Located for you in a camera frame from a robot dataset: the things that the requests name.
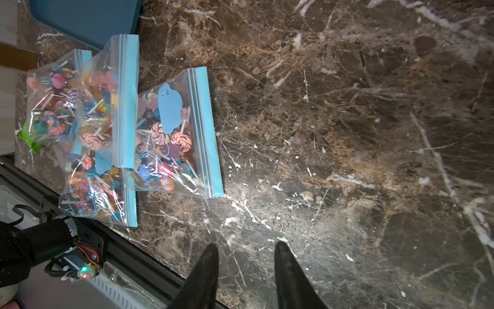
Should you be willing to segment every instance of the rainbow swirl lollipop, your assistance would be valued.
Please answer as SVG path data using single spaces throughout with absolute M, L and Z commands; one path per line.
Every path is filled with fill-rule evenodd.
M 96 107 L 96 117 L 101 121 L 108 121 L 110 119 L 110 113 L 112 106 L 109 102 L 104 101 Z

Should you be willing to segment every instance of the swirl lollipop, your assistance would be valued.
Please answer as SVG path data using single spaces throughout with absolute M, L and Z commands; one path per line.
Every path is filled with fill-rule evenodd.
M 57 114 L 55 114 L 54 112 L 45 111 L 45 113 L 43 114 L 43 118 L 51 127 L 56 126 L 58 123 Z
M 77 96 L 77 91 L 75 89 L 69 89 L 67 91 L 63 91 L 60 94 L 65 96 L 67 98 L 66 101 L 69 102 L 70 104 L 77 103 L 78 96 Z
M 81 141 L 87 148 L 98 150 L 101 148 L 101 140 L 94 136 L 92 132 L 84 132 L 81 134 Z
M 163 132 L 161 122 L 153 124 L 151 131 L 153 132 L 153 143 L 155 145 L 163 146 L 170 142 L 170 135 Z
M 108 121 L 110 119 L 110 112 L 112 110 L 112 106 L 109 102 L 104 101 L 96 107 L 96 117 L 101 121 Z
M 61 135 L 65 132 L 65 124 L 59 123 L 57 126 L 48 127 L 48 132 L 53 135 Z
M 192 139 L 190 136 L 180 132 L 174 132 L 171 135 L 171 143 L 182 147 L 182 152 L 187 152 L 192 148 Z
M 47 86 L 48 88 L 53 86 L 53 83 L 51 82 L 51 77 L 50 76 L 43 76 L 40 78 L 40 83 L 43 86 Z

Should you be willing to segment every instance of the black cable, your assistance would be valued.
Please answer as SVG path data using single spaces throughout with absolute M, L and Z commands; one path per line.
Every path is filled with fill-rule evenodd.
M 31 207 L 29 207 L 27 205 L 17 204 L 14 207 L 12 207 L 12 211 L 15 212 L 16 214 L 20 215 L 21 218 L 20 219 L 17 219 L 14 222 L 8 223 L 8 225 L 10 225 L 10 226 L 18 225 L 19 223 L 22 222 L 22 220 L 24 220 L 24 213 L 22 211 L 20 211 L 19 209 L 27 210 L 28 212 L 30 212 L 36 218 L 38 218 L 38 219 L 41 218 L 41 214 L 38 213 L 38 212 L 36 212 L 33 208 L 31 208 Z
M 74 253 L 73 252 L 64 253 L 62 255 L 57 256 L 54 259 L 51 259 L 50 262 L 45 266 L 44 272 L 46 272 L 51 277 L 63 277 L 65 275 L 67 275 L 67 277 L 78 278 L 76 270 L 75 271 L 73 271 L 73 270 L 72 271 L 64 271 L 64 270 L 53 270 L 52 269 L 53 266 L 55 266 L 55 263 L 57 263 L 57 261 L 61 260 L 63 257 L 67 257 L 67 256 L 71 256 L 71 255 L 74 255 Z

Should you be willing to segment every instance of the red and white swirl lollipop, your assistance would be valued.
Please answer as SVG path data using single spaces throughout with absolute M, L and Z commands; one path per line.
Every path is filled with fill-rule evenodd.
M 90 149 L 98 150 L 99 148 L 101 148 L 100 138 L 97 136 L 94 136 L 93 133 L 91 133 L 91 132 L 82 133 L 81 134 L 81 140 L 82 140 L 82 143 L 84 144 L 84 146 L 86 146 Z
M 192 148 L 192 139 L 190 136 L 180 132 L 174 132 L 171 135 L 171 143 L 182 147 L 182 152 L 187 152 Z
M 49 126 L 48 132 L 53 135 L 60 135 L 65 132 L 65 124 L 59 123 L 57 126 Z
M 155 145 L 163 146 L 170 142 L 170 135 L 163 132 L 161 122 L 156 122 L 153 124 L 151 131 L 153 132 L 153 143 Z

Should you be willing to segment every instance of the red wire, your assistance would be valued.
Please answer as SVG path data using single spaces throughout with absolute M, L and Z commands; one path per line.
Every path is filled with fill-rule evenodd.
M 96 263 L 95 261 L 93 261 L 93 260 L 91 260 L 91 259 L 89 258 L 89 255 L 87 255 L 86 251 L 84 251 L 84 250 L 83 250 L 81 247 L 79 247 L 79 246 L 76 246 L 76 248 L 78 248 L 79 250 L 81 250 L 81 251 L 82 251 L 82 253 L 84 253 L 84 255 L 87 257 L 87 259 L 88 259 L 90 262 L 92 262 L 93 264 L 95 264 L 96 266 L 98 266 L 98 268 L 99 268 L 99 269 L 101 269 L 101 266 L 100 266 L 100 265 L 98 265 L 98 263 Z
M 99 255 L 98 255 L 95 251 L 93 251 L 93 250 L 89 249 L 88 247 L 83 246 L 83 245 L 81 245 L 81 244 L 79 244 L 79 245 L 80 245 L 81 247 L 83 247 L 83 248 L 85 248 L 85 249 L 88 249 L 89 251 L 93 252 L 93 253 L 96 255 L 96 259 L 98 260 L 98 263 L 99 263 Z

